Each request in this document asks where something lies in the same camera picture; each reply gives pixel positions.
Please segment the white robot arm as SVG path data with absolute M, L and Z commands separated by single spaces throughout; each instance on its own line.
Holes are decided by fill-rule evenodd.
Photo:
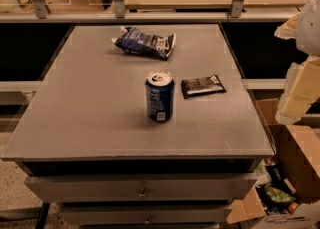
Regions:
M 294 39 L 296 49 L 305 55 L 301 62 L 291 63 L 275 115 L 277 123 L 290 125 L 320 98 L 320 0 L 309 0 L 298 14 L 276 29 L 274 36 Z

